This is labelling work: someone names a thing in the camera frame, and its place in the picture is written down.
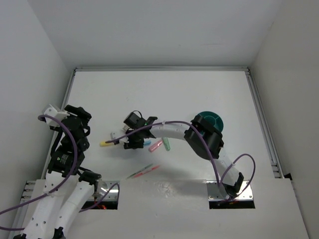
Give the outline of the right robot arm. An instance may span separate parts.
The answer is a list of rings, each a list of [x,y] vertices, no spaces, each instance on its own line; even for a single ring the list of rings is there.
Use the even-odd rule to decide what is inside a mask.
[[[244,181],[243,174],[235,168],[226,154],[221,129],[211,116],[197,114],[190,122],[162,121],[157,117],[144,119],[131,112],[124,120],[128,127],[124,149],[142,148],[147,138],[173,138],[184,140],[197,156],[213,165],[215,175],[220,176],[219,186],[229,198],[235,198]]]

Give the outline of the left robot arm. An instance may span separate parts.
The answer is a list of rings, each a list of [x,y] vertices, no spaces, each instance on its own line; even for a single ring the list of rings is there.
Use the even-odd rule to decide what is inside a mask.
[[[85,202],[97,191],[100,174],[81,169],[89,148],[91,115],[82,107],[48,105],[39,118],[58,133],[50,152],[43,198],[17,239],[64,239]]]

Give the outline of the yellow highlighter marker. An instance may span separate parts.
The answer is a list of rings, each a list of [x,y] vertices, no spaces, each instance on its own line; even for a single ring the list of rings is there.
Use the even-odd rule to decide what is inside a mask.
[[[118,143],[119,143],[118,141],[115,141],[115,142],[112,142],[112,141],[101,141],[99,146],[100,147],[109,147],[109,146],[117,145]]]

